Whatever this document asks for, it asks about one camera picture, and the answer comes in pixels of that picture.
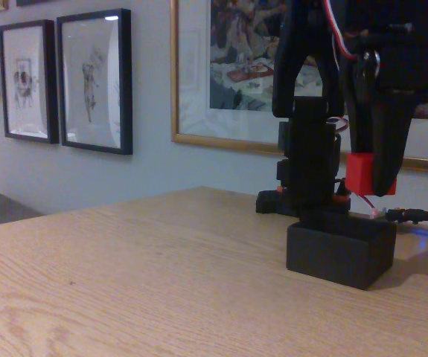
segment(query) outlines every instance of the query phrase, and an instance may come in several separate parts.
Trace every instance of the cable plug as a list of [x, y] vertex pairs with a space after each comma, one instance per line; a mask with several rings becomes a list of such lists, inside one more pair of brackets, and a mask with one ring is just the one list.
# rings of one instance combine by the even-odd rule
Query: cable plug
[[428, 212], [426, 210], [415, 210], [415, 209], [395, 209], [388, 210], [386, 213], [386, 219], [390, 222], [412, 222], [417, 225], [419, 222], [428, 221]]

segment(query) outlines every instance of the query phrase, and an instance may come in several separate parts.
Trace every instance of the wood grain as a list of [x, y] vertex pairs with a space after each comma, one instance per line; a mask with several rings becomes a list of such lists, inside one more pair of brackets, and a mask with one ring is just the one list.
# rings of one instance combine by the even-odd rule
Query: wood grain
[[286, 270], [292, 222], [199, 188], [0, 225], [0, 356], [428, 356], [428, 230], [362, 292]]

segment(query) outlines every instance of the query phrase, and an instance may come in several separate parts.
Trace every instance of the black box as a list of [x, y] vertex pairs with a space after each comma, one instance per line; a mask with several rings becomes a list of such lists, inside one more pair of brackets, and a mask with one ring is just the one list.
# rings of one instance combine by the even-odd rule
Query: black box
[[396, 233], [389, 222], [308, 213], [288, 227], [287, 268], [366, 290], [391, 268]]

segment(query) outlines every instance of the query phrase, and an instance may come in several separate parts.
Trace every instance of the red block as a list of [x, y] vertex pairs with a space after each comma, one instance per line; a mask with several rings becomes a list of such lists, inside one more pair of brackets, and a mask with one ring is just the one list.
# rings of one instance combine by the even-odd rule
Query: red block
[[[374, 154], [348, 154], [346, 165], [346, 188], [359, 196], [373, 196], [372, 190], [372, 161]], [[397, 179], [394, 181], [388, 195], [395, 195]]]

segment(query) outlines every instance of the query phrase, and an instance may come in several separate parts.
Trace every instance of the white wall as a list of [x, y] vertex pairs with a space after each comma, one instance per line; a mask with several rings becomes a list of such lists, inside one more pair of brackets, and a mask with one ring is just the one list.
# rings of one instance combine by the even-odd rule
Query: white wall
[[[170, 142], [169, 0], [55, 0], [30, 7], [10, 0], [0, 25], [117, 7], [131, 9], [133, 19], [135, 155], [5, 138], [0, 100], [0, 192], [54, 213], [198, 185], [245, 193], [275, 189], [277, 157]], [[428, 210], [428, 174], [402, 173], [397, 195], [374, 201]], [[353, 210], [367, 212], [357, 200]]]

